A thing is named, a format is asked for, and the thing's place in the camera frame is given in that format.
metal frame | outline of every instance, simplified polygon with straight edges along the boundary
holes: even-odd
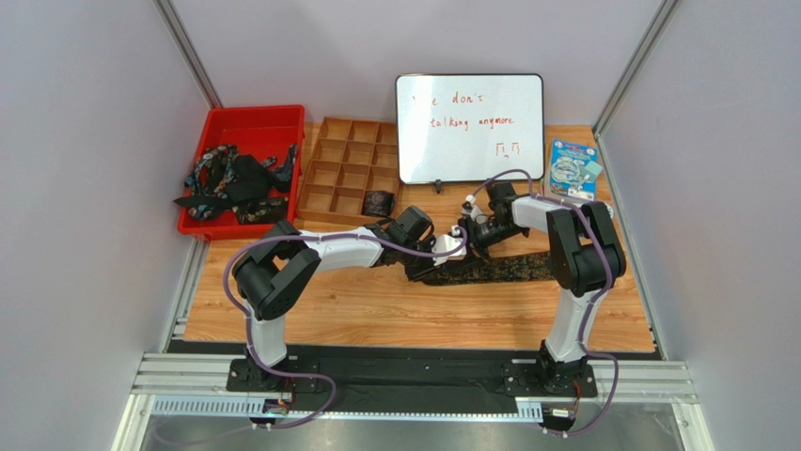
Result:
[[[609,192],[612,194],[612,202],[615,204],[615,210],[618,214],[618,221],[620,222],[620,233],[622,234],[623,241],[626,243],[629,258],[632,260],[632,264],[629,265],[629,269],[634,273],[637,289],[639,290],[639,298],[640,301],[642,301],[643,312],[645,312],[645,318],[651,326],[650,329],[653,344],[656,346],[661,355],[667,358],[669,356],[669,350],[665,349],[664,342],[659,334],[659,320],[653,314],[651,291],[648,288],[648,282],[646,282],[645,277],[642,276],[642,272],[640,270],[639,262],[641,260],[639,252],[637,251],[634,240],[632,240],[632,237],[629,235],[629,226],[626,221],[625,210],[623,204],[620,202],[620,197],[618,196],[618,186],[613,176],[614,170],[606,161],[604,138],[596,134],[595,144],[598,146],[598,154],[604,165],[604,171],[606,171],[606,181],[609,183]]]
[[[114,450],[139,449],[147,435],[151,415],[204,415],[271,417],[262,413],[265,398],[279,393],[233,393],[225,389],[230,362],[239,355],[147,353],[133,382],[131,396],[118,428]],[[514,363],[530,363],[513,360]],[[614,376],[611,362],[594,360],[599,396],[605,402]],[[326,412],[319,418],[402,421],[466,421],[537,423],[542,403],[571,401],[568,398],[517,397],[518,413],[433,414],[385,412]],[[667,403],[673,405],[687,450],[713,449],[698,405],[698,397],[684,362],[621,361],[616,403]],[[292,412],[299,418],[310,412]]]
[[[175,10],[175,6],[172,4],[172,1],[153,0],[153,4],[159,10],[162,19],[165,21],[167,29],[169,30],[170,34],[172,34],[173,39],[175,39],[175,43],[178,44],[181,55],[183,55],[186,65],[189,67],[189,70],[195,77],[197,87],[200,88],[200,92],[203,93],[203,96],[206,98],[206,102],[209,104],[209,107],[222,108],[223,103],[220,101],[220,97],[217,95],[217,91],[214,89],[212,79],[209,78],[209,74],[203,68],[203,63],[200,62],[200,57],[197,55],[195,47],[192,45],[192,41],[189,40],[189,35],[186,33],[186,29],[183,27],[183,23],[181,23],[181,17],[179,17],[178,12]]]
[[[181,273],[181,283],[176,291],[176,299],[173,303],[170,321],[167,324],[164,336],[161,341],[161,351],[166,352],[172,340],[183,340],[183,332],[186,330],[186,323],[189,321],[189,311],[195,301],[197,293],[197,283],[203,273],[203,265],[206,263],[206,255],[209,253],[209,242],[193,240],[189,248],[189,254],[183,265]]]
[[[662,31],[665,29],[670,17],[673,15],[673,11],[676,9],[679,3],[680,0],[663,0],[662,5],[660,5],[659,9],[656,10],[656,14],[653,15],[653,19],[648,25],[645,35],[643,35],[642,39],[637,45],[634,54],[629,60],[629,63],[626,65],[626,69],[623,71],[623,75],[618,81],[618,84],[615,86],[615,89],[612,90],[612,95],[609,96],[609,99],[606,101],[606,105],[601,111],[601,115],[598,117],[595,125],[592,126],[592,130],[594,133],[596,133],[596,136],[603,135],[606,131],[606,128],[609,126],[609,122],[611,122],[615,112],[618,111],[618,107],[625,97],[626,91],[636,78],[636,75],[639,73],[640,68],[642,68],[642,64],[645,62],[646,58],[648,58],[651,50],[653,50],[654,44],[659,39],[659,36],[662,34]]]
[[[209,106],[222,106],[212,86],[208,74],[203,69],[197,53],[181,20],[170,0],[153,0],[165,20],[167,28],[175,38],[181,53],[197,84],[206,97]],[[595,138],[605,157],[603,135],[612,117],[625,96],[628,87],[635,79],[643,62],[651,52],[659,35],[678,5],[679,0],[664,0],[654,15],[652,22],[639,42],[637,50],[629,61],[612,95],[606,103],[598,121],[593,126]],[[607,177],[615,205],[619,211],[623,239],[626,241],[631,258],[639,261],[635,244],[630,240],[623,214],[622,204],[616,196],[617,187],[605,164]],[[166,351],[170,342],[183,339],[183,329],[195,297],[197,282],[202,272],[209,244],[196,241],[189,251],[184,265],[181,285],[176,293],[172,319],[165,333],[162,350]],[[652,314],[650,292],[645,280],[635,268],[635,278],[641,289],[643,307],[652,325],[654,343],[665,351],[659,339],[659,326]],[[259,406],[266,397],[280,397],[279,393],[230,393],[225,387],[229,366],[240,355],[230,354],[182,354],[147,353],[133,382],[133,389],[112,449],[138,450],[146,436],[151,415],[211,415],[211,416],[269,416],[261,413]],[[526,363],[526,360],[513,360]],[[604,402],[612,383],[614,368],[608,361],[591,361],[595,371],[599,397],[594,402]],[[517,397],[518,413],[505,414],[409,414],[382,412],[326,412],[321,419],[393,419],[405,421],[503,421],[537,422],[542,419],[542,402],[559,402],[559,398]],[[703,415],[698,396],[684,362],[662,361],[620,361],[620,379],[614,402],[616,403],[667,403],[673,406],[682,441],[688,451],[714,449]],[[308,412],[293,412],[289,417],[300,417]]]

patterned fabric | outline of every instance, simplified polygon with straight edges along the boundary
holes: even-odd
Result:
[[[275,224],[287,219],[290,200],[287,197],[267,197],[233,208],[239,224]]]
[[[362,214],[385,218],[392,214],[395,207],[395,195],[389,191],[368,191],[365,194],[365,203]]]
[[[191,195],[206,195],[227,199],[226,186],[236,179],[233,162],[238,156],[236,146],[219,146],[207,148],[195,165],[183,186],[189,189]],[[188,209],[189,216],[198,221],[216,219],[225,209],[211,205],[198,205]]]
[[[448,268],[444,268],[442,271],[432,272],[420,279],[420,282],[425,285],[444,286],[554,280],[550,257],[550,252],[494,257],[466,270],[449,271]]]
[[[272,224],[285,219],[289,199],[268,194],[273,188],[290,190],[294,149],[292,145],[287,161],[271,171],[268,168],[277,162],[275,156],[258,162],[252,155],[240,155],[233,145],[207,148],[183,182],[190,195],[175,203],[198,221],[217,219],[228,210],[240,224]]]

wooden tabletop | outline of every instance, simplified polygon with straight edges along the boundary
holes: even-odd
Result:
[[[306,124],[302,155],[311,155],[318,130],[319,124]],[[549,152],[554,138],[595,146],[588,126],[545,127]],[[450,183],[437,194],[431,185],[404,185],[397,211],[416,205],[442,233],[456,224],[464,197],[476,186]],[[515,189],[523,193],[526,183],[515,183]],[[611,204],[605,175],[598,180],[598,198]],[[479,205],[484,210],[486,203],[482,192]],[[303,220],[295,226],[312,231],[353,229]],[[212,242],[185,340],[244,341],[243,315],[223,293],[222,271],[230,256],[248,242]],[[494,257],[546,250],[548,238],[537,232],[491,248]],[[305,344],[536,349],[551,329],[557,303],[555,281],[429,287],[407,281],[401,265],[350,268],[314,276],[287,314],[286,338],[288,343]],[[653,351],[631,268],[602,303],[589,345],[597,350]]]

white robotic arm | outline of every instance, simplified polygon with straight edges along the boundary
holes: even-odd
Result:
[[[466,250],[465,261],[472,258],[475,262],[488,257],[489,246],[519,233],[527,235],[533,228],[548,234],[551,271],[562,288],[554,326],[540,348],[542,373],[546,375],[542,386],[545,390],[551,387],[553,392],[564,390],[566,384],[586,371],[587,358],[579,336],[589,330],[595,319],[594,307],[603,300],[603,296],[597,296],[606,282],[601,258],[592,244],[581,243],[585,232],[571,209],[528,195],[517,195],[507,182],[491,186],[488,193],[494,212],[489,217],[482,219],[483,214],[472,214],[469,197],[463,205],[459,227],[466,231],[466,237],[453,232],[439,238],[431,234],[424,236],[432,221],[415,207],[407,209],[397,220],[365,225],[348,232],[351,237],[365,239],[327,241],[326,237],[337,238],[341,233],[298,231],[286,222],[274,226],[267,236],[303,235],[309,239],[255,248],[239,260],[233,271],[239,292],[247,299],[253,346],[261,361],[272,366],[285,358],[285,314],[317,272],[401,263],[410,280],[415,280],[420,274],[440,271],[451,263],[464,263],[433,258],[432,251],[446,252],[466,239],[462,251],[448,258],[463,258]],[[606,205],[588,203],[581,210],[589,218],[613,280],[620,277],[625,272],[625,257]],[[408,251],[416,255],[407,255]],[[281,270],[273,263],[275,257],[287,262]]]

purple cable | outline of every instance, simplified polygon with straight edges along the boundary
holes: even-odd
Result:
[[[153,431],[150,433],[151,436],[154,439],[156,439],[156,442],[159,442],[159,443],[162,443],[162,444],[166,444],[167,446],[180,446],[180,447],[198,446],[199,444],[206,444],[206,443],[211,443],[211,442],[220,440],[220,439],[225,438],[225,437],[227,437],[229,435],[238,434],[240,432],[245,432],[247,430],[254,430],[253,426],[250,425],[250,426],[244,426],[244,427],[236,428],[236,429],[232,429],[232,430],[227,430],[226,432],[214,435],[212,437],[209,437],[208,439],[195,440],[194,442],[173,442],[171,440],[165,439],[164,437],[162,437],[159,434],[159,428],[161,426],[163,426],[163,425],[164,425],[164,423],[159,425],[157,428],[154,428]]]
[[[520,173],[526,176],[526,178],[528,179],[528,195],[530,195],[531,197],[537,200],[541,200],[543,202],[559,205],[561,207],[565,207],[575,211],[576,216],[578,216],[578,220],[584,227],[584,231],[587,234],[587,237],[589,238],[590,241],[592,241],[592,247],[595,249],[595,252],[598,253],[599,259],[601,259],[601,266],[604,267],[604,275],[606,276],[606,281],[604,283],[604,287],[601,288],[601,290],[599,290],[597,293],[595,293],[591,298],[589,298],[587,311],[584,312],[584,317],[581,318],[581,323],[578,326],[578,346],[585,354],[587,354],[590,357],[594,357],[597,359],[611,360],[612,364],[615,367],[615,376],[612,379],[612,386],[609,388],[609,396],[606,398],[606,403],[601,408],[601,412],[598,413],[598,416],[596,416],[595,419],[590,421],[583,428],[567,433],[568,437],[576,437],[579,435],[584,435],[587,432],[589,432],[592,428],[594,428],[595,425],[598,424],[599,421],[601,421],[601,418],[603,418],[604,415],[606,415],[606,412],[612,405],[612,397],[614,397],[615,391],[618,389],[618,379],[620,377],[620,363],[618,362],[618,359],[612,354],[589,350],[587,348],[587,345],[584,344],[585,334],[587,332],[587,323],[589,322],[589,316],[590,313],[592,312],[592,309],[595,307],[595,303],[597,303],[602,296],[604,296],[610,289],[612,289],[612,269],[609,267],[609,260],[606,259],[606,254],[604,254],[604,249],[598,242],[598,237],[595,236],[595,232],[592,231],[592,227],[589,225],[589,220],[587,219],[587,216],[584,215],[584,212],[571,202],[552,199],[550,197],[545,197],[544,195],[534,193],[534,180],[527,173],[527,171],[523,169],[509,169],[507,171],[503,171],[500,174],[495,175],[494,177],[486,179],[483,183],[481,183],[478,189],[474,191],[471,195],[475,197],[476,194],[478,194],[485,186],[489,185],[498,178],[503,177],[510,173]],[[562,433],[557,431],[548,431],[548,433],[557,437],[563,436]]]
[[[342,239],[357,239],[357,240],[365,240],[365,241],[375,241],[375,242],[380,243],[384,247],[389,247],[391,249],[395,249],[397,251],[404,252],[404,253],[409,254],[410,256],[414,256],[414,257],[425,257],[425,258],[448,257],[448,256],[451,256],[453,254],[458,253],[459,251],[464,249],[464,247],[467,245],[467,231],[464,230],[463,228],[459,227],[459,226],[456,226],[456,228],[459,230],[459,236],[463,238],[462,242],[460,242],[459,245],[456,246],[455,249],[453,249],[451,251],[448,251],[448,252],[440,252],[440,253],[428,253],[428,252],[416,251],[414,249],[407,249],[407,248],[405,248],[403,246],[395,244],[394,242],[382,240],[382,239],[380,239],[380,238],[378,238],[378,237],[376,237],[374,235],[362,235],[362,234],[353,233],[353,232],[332,233],[330,235],[323,235],[323,236],[320,236],[320,237],[311,236],[311,235],[283,235],[283,236],[276,236],[276,237],[268,237],[268,238],[264,238],[264,239],[261,239],[261,240],[258,240],[258,241],[251,242],[251,243],[247,244],[245,247],[243,247],[242,249],[238,250],[236,253],[234,253],[233,257],[230,258],[230,260],[228,261],[228,264],[226,265],[225,269],[223,270],[223,290],[226,292],[226,296],[228,296],[228,300],[231,301],[231,303],[233,303],[245,315],[245,319],[246,319],[245,331],[246,331],[246,335],[247,335],[247,350],[248,350],[248,352],[250,352],[250,355],[253,357],[253,360],[256,362],[256,365],[258,365],[259,368],[263,369],[264,371],[266,371],[266,372],[268,372],[270,374],[273,374],[275,376],[281,377],[281,378],[322,379],[323,381],[326,381],[329,384],[331,384],[331,395],[328,396],[328,399],[325,400],[325,403],[323,403],[320,406],[319,409],[317,409],[316,411],[312,412],[311,414],[309,414],[309,415],[307,415],[307,416],[305,416],[305,417],[303,417],[303,418],[301,418],[299,420],[293,421],[291,423],[281,424],[281,425],[274,425],[274,426],[272,426],[273,429],[294,428],[294,427],[297,427],[297,426],[304,425],[304,424],[308,423],[309,421],[313,420],[321,412],[323,412],[326,409],[328,409],[328,406],[330,406],[331,403],[334,402],[334,397],[337,395],[337,384],[334,382],[333,379],[331,379],[328,376],[325,376],[323,374],[288,373],[288,372],[284,372],[284,371],[279,371],[277,369],[272,369],[269,366],[267,366],[266,364],[264,364],[264,362],[261,361],[261,359],[259,358],[259,355],[256,353],[256,348],[253,345],[253,335],[252,335],[251,330],[250,330],[250,326],[251,326],[251,322],[253,320],[253,317],[252,317],[250,311],[247,309],[247,307],[245,307],[242,303],[240,303],[236,299],[236,297],[233,295],[233,292],[231,291],[231,288],[230,288],[230,284],[228,283],[228,276],[231,274],[231,269],[233,268],[234,264],[236,264],[236,262],[245,253],[247,253],[248,251],[250,251],[250,250],[252,250],[252,249],[254,249],[254,248],[258,247],[258,246],[262,246],[264,244],[269,244],[271,242],[278,242],[278,241],[330,241],[330,240],[342,240]]]
[[[543,195],[539,195],[537,193],[534,193],[534,180],[531,178],[531,176],[528,174],[527,171],[525,171],[523,169],[509,169],[507,171],[503,171],[503,172],[495,175],[494,177],[491,177],[491,178],[485,180],[483,183],[481,183],[481,185],[478,187],[478,189],[476,189],[476,191],[474,191],[471,195],[475,196],[484,187],[486,187],[488,184],[492,183],[493,181],[497,180],[500,177],[503,177],[503,176],[505,176],[507,174],[511,174],[511,173],[519,173],[519,174],[523,174],[523,175],[526,176],[526,178],[528,179],[528,194],[531,197],[533,197],[533,198],[535,198],[537,200],[541,200],[543,202],[548,202],[548,203],[551,203],[551,204],[554,204],[554,205],[559,205],[561,207],[569,208],[569,209],[575,211],[576,216],[578,216],[579,221],[581,222],[582,226],[584,227],[585,233],[587,234],[588,238],[592,242],[592,247],[595,249],[595,252],[598,253],[598,257],[601,260],[601,265],[604,267],[604,273],[605,273],[605,276],[606,276],[605,284],[601,288],[601,290],[599,290],[597,293],[595,293],[589,299],[587,311],[585,312],[584,317],[581,318],[581,324],[579,325],[578,344],[579,344],[579,347],[581,348],[581,350],[584,353],[586,353],[588,356],[612,361],[612,364],[615,367],[615,373],[614,373],[614,378],[612,380],[612,386],[609,388],[609,396],[606,398],[606,403],[601,408],[601,412],[598,414],[598,416],[596,416],[592,421],[590,421],[583,428],[580,428],[579,430],[575,430],[575,431],[567,433],[568,437],[575,437],[575,436],[583,435],[583,434],[586,434],[587,432],[589,432],[592,428],[594,428],[595,425],[597,425],[598,422],[600,422],[601,419],[608,412],[608,410],[609,410],[609,408],[611,406],[611,403],[612,403],[612,398],[614,397],[615,392],[616,392],[616,390],[618,388],[618,379],[620,377],[620,364],[618,362],[618,359],[614,355],[608,354],[608,353],[604,353],[604,352],[591,351],[591,350],[589,350],[587,348],[587,346],[584,343],[585,342],[585,338],[586,338],[586,332],[587,332],[586,331],[587,323],[589,322],[589,317],[590,317],[590,313],[592,312],[592,309],[595,307],[595,304],[598,302],[598,300],[602,296],[604,296],[612,288],[612,270],[609,267],[609,261],[606,259],[606,255],[604,254],[604,250],[601,248],[601,244],[598,242],[598,238],[595,236],[595,232],[592,231],[592,228],[589,225],[589,220],[584,215],[584,212],[581,211],[580,208],[578,208],[576,205],[574,205],[571,202],[565,202],[564,200],[556,200],[556,199],[552,199],[550,197],[545,197]],[[382,244],[382,245],[384,245],[386,247],[390,247],[390,248],[405,252],[405,253],[410,254],[412,256],[415,256],[415,257],[447,257],[447,256],[449,256],[451,254],[455,254],[456,252],[459,252],[460,250],[462,250],[462,248],[467,243],[466,231],[464,229],[462,229],[461,227],[458,227],[458,228],[460,229],[460,233],[462,234],[461,236],[465,237],[465,240],[462,241],[462,243],[459,245],[459,247],[457,247],[456,249],[454,249],[450,253],[442,253],[442,254],[422,253],[422,252],[419,252],[419,251],[414,251],[412,249],[406,249],[404,247],[398,246],[395,243],[392,243],[392,242],[389,242],[389,241],[384,241],[384,240],[381,240],[381,239],[376,238],[376,237],[366,236],[366,235],[358,235],[358,234],[349,233],[349,232],[334,233],[334,234],[331,234],[331,235],[326,235],[326,236],[321,237],[321,238],[313,237],[313,236],[304,236],[304,235],[290,235],[290,236],[285,236],[285,237],[270,237],[270,238],[267,238],[267,239],[264,239],[264,240],[255,241],[255,242],[252,242],[252,243],[246,245],[245,247],[243,247],[242,249],[237,251],[237,253],[235,253],[234,256],[231,258],[231,260],[228,261],[228,264],[226,265],[226,268],[225,268],[225,270],[223,272],[223,289],[225,290],[226,295],[228,296],[228,299],[237,308],[239,308],[243,313],[245,313],[245,316],[247,317],[248,349],[251,350],[251,354],[254,356],[254,360],[256,360],[256,362],[259,365],[259,367],[261,367],[265,371],[273,373],[273,374],[276,374],[275,372],[277,370],[273,370],[272,368],[264,365],[263,362],[260,359],[258,359],[257,356],[255,355],[255,350],[253,350],[253,344],[252,344],[252,340],[250,338],[250,320],[251,320],[250,313],[248,312],[247,308],[244,305],[242,305],[242,303],[240,303],[240,302],[238,302],[236,300],[236,298],[234,297],[233,293],[231,292],[230,286],[228,284],[228,275],[230,274],[231,268],[233,268],[234,263],[242,255],[244,255],[244,253],[248,252],[249,250],[253,249],[256,246],[267,244],[268,242],[275,242],[275,241],[317,241],[317,240],[327,241],[327,240],[336,240],[336,239],[343,239],[343,238],[348,238],[348,239],[357,238],[357,239],[364,239],[364,240],[369,240],[369,241],[376,241],[376,242],[379,242],[380,244]],[[281,376],[281,377],[292,377],[292,376],[283,376],[284,374],[292,374],[292,373],[281,373],[281,374],[276,374],[276,375],[277,376]],[[323,376],[323,375],[304,374],[304,375],[302,375],[302,377],[315,377],[315,378],[323,379],[323,377],[325,377],[325,376]],[[285,426],[285,428],[291,428],[291,427],[294,427],[294,426],[300,426],[302,424],[305,424],[308,421],[311,421],[311,419],[313,419],[317,414],[322,412],[325,408],[328,407],[328,405],[330,405],[330,403],[334,399],[333,396],[336,393],[337,389],[336,389],[336,385],[334,384],[333,380],[330,380],[330,378],[327,378],[327,379],[329,380],[329,383],[332,384],[332,395],[328,398],[328,401],[326,401],[326,403],[323,404],[323,406],[320,409],[318,409],[317,411],[313,412],[308,417],[303,418],[303,419],[298,420],[298,421],[295,421],[295,422],[292,422],[292,423],[289,423],[288,425],[282,425],[282,426]],[[562,433],[559,433],[557,431],[548,431],[548,433],[550,433],[550,434],[552,434],[554,436],[557,436],[557,437],[562,437],[563,436]]]
[[[507,174],[513,174],[513,173],[523,174],[524,176],[526,176],[526,179],[528,179],[528,193],[531,194],[531,196],[533,197],[534,196],[534,179],[532,179],[531,175],[528,174],[527,171],[525,171],[523,169],[509,169],[507,171],[501,172],[500,174],[495,174],[491,178],[486,179],[483,183],[481,183],[481,185],[479,185],[479,187],[476,188],[476,191],[474,191],[471,195],[473,197],[475,197],[476,194],[480,193],[481,190],[483,190],[485,186],[487,186],[490,183],[496,181],[498,178],[501,178],[501,177],[503,177],[503,176],[505,176]]]

